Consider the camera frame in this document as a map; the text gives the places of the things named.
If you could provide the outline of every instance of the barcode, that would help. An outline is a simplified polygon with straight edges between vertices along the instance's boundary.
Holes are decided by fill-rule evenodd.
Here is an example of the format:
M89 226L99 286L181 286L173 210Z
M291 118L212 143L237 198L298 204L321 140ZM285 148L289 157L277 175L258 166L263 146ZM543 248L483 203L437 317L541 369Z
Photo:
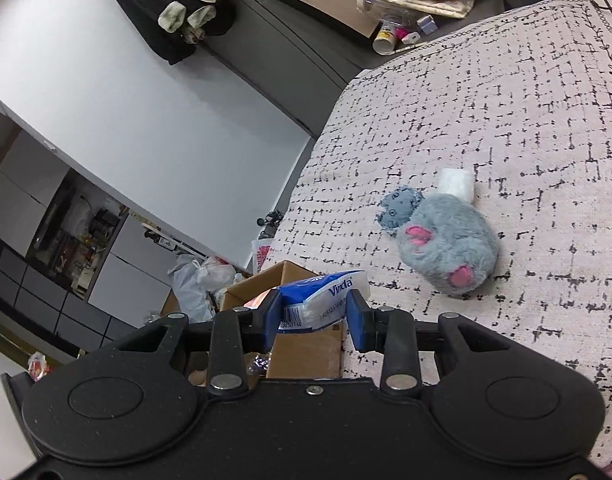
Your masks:
M300 317L300 308L298 306L289 306L282 312L281 328L295 328L302 326L302 318Z

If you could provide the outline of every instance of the pink plush foot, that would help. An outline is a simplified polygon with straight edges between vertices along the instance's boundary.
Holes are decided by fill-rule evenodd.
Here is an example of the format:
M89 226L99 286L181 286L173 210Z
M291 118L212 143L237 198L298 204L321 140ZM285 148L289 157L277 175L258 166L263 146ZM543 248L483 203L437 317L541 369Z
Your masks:
M410 243L418 246L426 245L433 239L432 232L418 225L412 225L411 227L407 228L406 234L410 236Z
M462 265L448 276L448 281L452 286L462 288L472 282L472 270L470 267Z

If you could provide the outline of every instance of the bed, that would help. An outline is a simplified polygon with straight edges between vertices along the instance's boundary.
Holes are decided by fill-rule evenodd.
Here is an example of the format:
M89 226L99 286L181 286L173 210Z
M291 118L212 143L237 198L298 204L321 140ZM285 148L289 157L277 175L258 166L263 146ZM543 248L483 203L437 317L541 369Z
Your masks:
M547 0L484 20L363 73L340 96L266 266L361 268L372 306L419 320L459 312L592 380L612 462L612 0ZM474 205L499 237L494 275L464 298L404 266L375 215L400 185L469 168ZM345 377L380 356L347 339ZM424 380L436 381L432 359Z

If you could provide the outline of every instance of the white cabinet door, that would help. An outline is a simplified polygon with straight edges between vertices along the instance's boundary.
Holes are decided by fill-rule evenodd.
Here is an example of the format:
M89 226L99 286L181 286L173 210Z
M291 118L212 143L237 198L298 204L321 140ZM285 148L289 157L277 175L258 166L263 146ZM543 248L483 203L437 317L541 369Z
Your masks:
M26 132L20 132L0 165L0 171L48 207L68 165Z
M45 206L0 171L0 238L22 256L42 221Z
M130 325L141 327L151 312L160 312L170 287L109 254L88 302Z
M142 223L129 215L110 251L160 282L169 284L168 270L175 265L175 255L145 238L144 232Z

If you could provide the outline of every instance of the gray plush toy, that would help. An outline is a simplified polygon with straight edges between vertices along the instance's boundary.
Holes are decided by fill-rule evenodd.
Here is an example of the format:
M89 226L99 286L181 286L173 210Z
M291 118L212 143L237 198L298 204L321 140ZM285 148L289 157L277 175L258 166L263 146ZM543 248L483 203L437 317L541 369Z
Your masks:
M435 288L452 296L470 292L493 272L499 247L484 217L467 200L472 185L460 188L463 175L452 173L438 193L420 200L410 220L397 228L402 261Z

